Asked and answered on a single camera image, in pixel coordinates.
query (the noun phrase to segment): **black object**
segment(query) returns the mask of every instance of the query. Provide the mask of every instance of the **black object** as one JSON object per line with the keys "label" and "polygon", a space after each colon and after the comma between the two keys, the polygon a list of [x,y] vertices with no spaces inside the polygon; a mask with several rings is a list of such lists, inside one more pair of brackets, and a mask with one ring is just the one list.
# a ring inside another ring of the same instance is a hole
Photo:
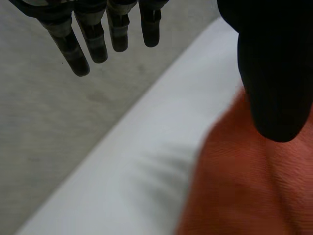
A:
{"label": "black object", "polygon": [[89,65],[72,29],[72,17],[59,22],[41,21],[77,76],[89,73]]}
{"label": "black object", "polygon": [[[89,73],[88,62],[72,30],[72,12],[83,33],[92,60],[108,58],[101,19],[107,11],[112,46],[122,52],[128,48],[128,13],[138,0],[9,0],[25,15],[36,18],[48,30],[69,66],[77,76]],[[144,42],[154,47],[159,42],[160,9],[168,0],[141,0],[140,12]]]}
{"label": "black object", "polygon": [[160,41],[161,8],[168,0],[139,0],[141,29],[147,47],[155,47]]}
{"label": "black object", "polygon": [[108,0],[107,15],[113,49],[123,52],[128,48],[128,13],[138,0]]}
{"label": "black object", "polygon": [[75,3],[75,17],[83,33],[92,60],[103,63],[108,58],[101,19],[107,0],[84,0]]}
{"label": "black object", "polygon": [[218,6],[239,32],[238,66],[257,130],[291,141],[313,100],[313,2],[218,0]]}

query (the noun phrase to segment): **white cushion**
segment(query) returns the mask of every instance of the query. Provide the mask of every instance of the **white cushion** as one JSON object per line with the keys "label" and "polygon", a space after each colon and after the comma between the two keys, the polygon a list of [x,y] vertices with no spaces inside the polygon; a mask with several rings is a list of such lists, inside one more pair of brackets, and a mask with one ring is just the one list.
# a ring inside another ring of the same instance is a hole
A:
{"label": "white cushion", "polygon": [[237,37],[214,22],[17,234],[173,234],[203,138],[241,86]]}

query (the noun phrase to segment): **white surface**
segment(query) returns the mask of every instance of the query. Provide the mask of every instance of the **white surface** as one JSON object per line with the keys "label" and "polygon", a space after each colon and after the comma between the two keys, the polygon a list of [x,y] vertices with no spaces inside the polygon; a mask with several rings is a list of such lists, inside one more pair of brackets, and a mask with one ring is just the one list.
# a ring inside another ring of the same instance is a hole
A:
{"label": "white surface", "polygon": [[236,44],[213,23],[17,234],[172,234],[201,142],[241,85]]}

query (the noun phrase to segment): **orange fabric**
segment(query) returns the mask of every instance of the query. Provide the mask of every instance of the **orange fabric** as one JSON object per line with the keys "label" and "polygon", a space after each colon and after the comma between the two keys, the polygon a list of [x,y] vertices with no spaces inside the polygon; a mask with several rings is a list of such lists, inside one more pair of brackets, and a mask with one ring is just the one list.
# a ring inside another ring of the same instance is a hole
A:
{"label": "orange fabric", "polygon": [[263,138],[242,92],[201,152],[179,235],[313,235],[313,113],[291,142]]}

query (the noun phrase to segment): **black rubber tip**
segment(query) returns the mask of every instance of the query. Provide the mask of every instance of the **black rubber tip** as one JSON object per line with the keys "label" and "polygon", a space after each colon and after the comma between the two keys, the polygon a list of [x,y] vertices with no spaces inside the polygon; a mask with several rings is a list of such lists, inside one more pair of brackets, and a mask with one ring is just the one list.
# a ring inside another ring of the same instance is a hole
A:
{"label": "black rubber tip", "polygon": [[90,72],[89,64],[85,57],[80,57],[75,60],[68,60],[67,62],[73,72],[79,77],[86,76]]}
{"label": "black rubber tip", "polygon": [[98,47],[91,47],[90,45],[92,44],[89,43],[88,40],[86,40],[86,44],[92,60],[97,64],[101,64],[108,59],[108,52],[107,47],[104,44],[104,37],[98,40],[102,42],[101,44],[99,43]]}
{"label": "black rubber tip", "polygon": [[120,37],[116,37],[114,33],[112,33],[112,31],[110,31],[110,35],[111,35],[111,42],[112,42],[112,46],[113,49],[116,52],[124,52],[127,50],[128,48],[128,36],[127,36],[127,30],[126,33],[124,33],[124,35],[121,35]]}
{"label": "black rubber tip", "polygon": [[286,100],[285,104],[271,103],[268,106],[268,100],[252,98],[250,101],[256,129],[262,136],[275,142],[293,140],[305,125],[311,110],[310,105],[299,109],[302,106],[301,100],[293,103]]}
{"label": "black rubber tip", "polygon": [[142,35],[147,47],[156,47],[160,41],[159,22],[151,24],[142,22]]}

